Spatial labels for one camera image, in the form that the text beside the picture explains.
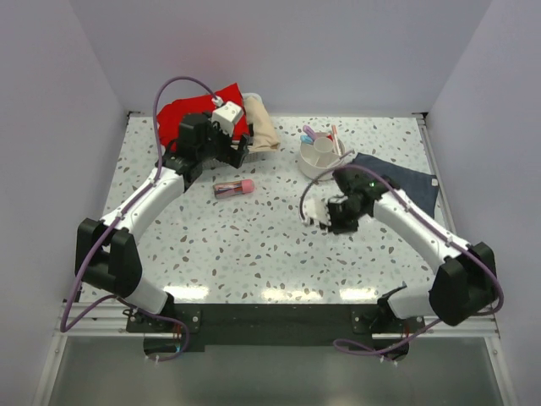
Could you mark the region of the blue white eraser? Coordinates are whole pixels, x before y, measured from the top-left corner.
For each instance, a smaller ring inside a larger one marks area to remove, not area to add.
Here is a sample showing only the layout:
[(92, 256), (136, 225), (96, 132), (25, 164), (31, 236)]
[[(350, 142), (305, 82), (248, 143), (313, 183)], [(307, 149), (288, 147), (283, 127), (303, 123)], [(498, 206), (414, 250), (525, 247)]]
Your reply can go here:
[(301, 136), (301, 141), (305, 144), (312, 144), (314, 142), (314, 140), (310, 138), (309, 136), (307, 136), (306, 134), (303, 134)]

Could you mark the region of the red cap white marker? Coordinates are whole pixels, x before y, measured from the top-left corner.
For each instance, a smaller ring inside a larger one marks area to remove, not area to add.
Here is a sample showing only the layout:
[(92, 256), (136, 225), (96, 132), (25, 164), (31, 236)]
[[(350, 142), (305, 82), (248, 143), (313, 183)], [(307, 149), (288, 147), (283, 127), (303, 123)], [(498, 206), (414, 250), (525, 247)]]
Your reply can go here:
[(336, 154), (338, 156), (341, 156), (343, 154), (343, 152), (342, 152), (342, 148), (341, 148), (341, 145), (340, 145), (340, 141), (339, 140), (334, 140), (333, 144), (334, 144), (334, 147), (335, 147), (335, 150), (336, 150)]

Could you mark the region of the pink purple correction tape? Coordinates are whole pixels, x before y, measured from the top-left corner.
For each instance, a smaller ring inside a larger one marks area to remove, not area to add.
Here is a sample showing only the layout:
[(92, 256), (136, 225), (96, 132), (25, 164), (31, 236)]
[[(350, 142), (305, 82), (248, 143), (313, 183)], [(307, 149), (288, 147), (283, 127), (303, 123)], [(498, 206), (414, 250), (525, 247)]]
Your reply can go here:
[(316, 140), (318, 138), (318, 135), (314, 132), (314, 130), (308, 126), (308, 125), (304, 125), (303, 126), (303, 132), (312, 140)]

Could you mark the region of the peach cap white marker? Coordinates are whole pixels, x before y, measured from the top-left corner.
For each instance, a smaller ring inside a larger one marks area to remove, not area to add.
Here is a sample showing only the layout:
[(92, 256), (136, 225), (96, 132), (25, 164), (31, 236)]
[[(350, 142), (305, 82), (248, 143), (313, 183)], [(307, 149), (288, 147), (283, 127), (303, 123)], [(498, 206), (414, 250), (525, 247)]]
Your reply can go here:
[(338, 139), (338, 133), (337, 133), (337, 128), (334, 124), (331, 125), (331, 131), (332, 131), (332, 138), (333, 138), (333, 141), (334, 140), (339, 140)]

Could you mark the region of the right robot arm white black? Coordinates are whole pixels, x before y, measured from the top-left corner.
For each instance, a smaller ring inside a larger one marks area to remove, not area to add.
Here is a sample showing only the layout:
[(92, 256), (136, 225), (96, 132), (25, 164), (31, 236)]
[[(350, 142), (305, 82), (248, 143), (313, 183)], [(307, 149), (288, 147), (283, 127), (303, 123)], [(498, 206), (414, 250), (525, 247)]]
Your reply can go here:
[(361, 217), (372, 217), (397, 233), (434, 273), (421, 288), (402, 284), (378, 298), (376, 320), (382, 330), (396, 332), (407, 319), (426, 315), (457, 326), (501, 308), (504, 294), (487, 244), (471, 244), (439, 225), (392, 178), (353, 164), (332, 177), (342, 193), (326, 204), (331, 232), (355, 232)]

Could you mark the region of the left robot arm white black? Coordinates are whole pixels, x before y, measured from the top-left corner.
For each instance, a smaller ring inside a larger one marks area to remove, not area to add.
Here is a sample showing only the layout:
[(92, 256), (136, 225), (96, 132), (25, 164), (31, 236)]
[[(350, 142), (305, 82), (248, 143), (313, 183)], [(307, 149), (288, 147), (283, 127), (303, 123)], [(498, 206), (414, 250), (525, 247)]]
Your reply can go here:
[(138, 242), (163, 210), (197, 180), (206, 162), (242, 166), (249, 137), (233, 138), (242, 117), (243, 109), (232, 102), (214, 112), (186, 115), (178, 125), (178, 137), (162, 149), (143, 184), (117, 209), (79, 225), (77, 278), (146, 311), (146, 323), (157, 332), (174, 324), (173, 299), (144, 277)]

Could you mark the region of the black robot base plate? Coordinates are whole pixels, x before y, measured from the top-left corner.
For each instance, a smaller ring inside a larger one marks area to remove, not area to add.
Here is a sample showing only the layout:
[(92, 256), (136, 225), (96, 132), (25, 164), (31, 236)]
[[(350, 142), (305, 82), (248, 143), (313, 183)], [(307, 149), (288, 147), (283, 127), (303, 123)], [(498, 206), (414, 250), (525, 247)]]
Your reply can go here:
[(424, 327), (420, 316), (399, 320), (382, 315), (375, 304), (175, 304), (174, 309), (184, 326), (123, 311), (126, 331), (145, 335), (147, 355), (174, 353), (185, 332), (187, 350), (203, 352), (208, 346), (330, 346), (338, 338), (371, 347), (376, 334), (411, 336)]

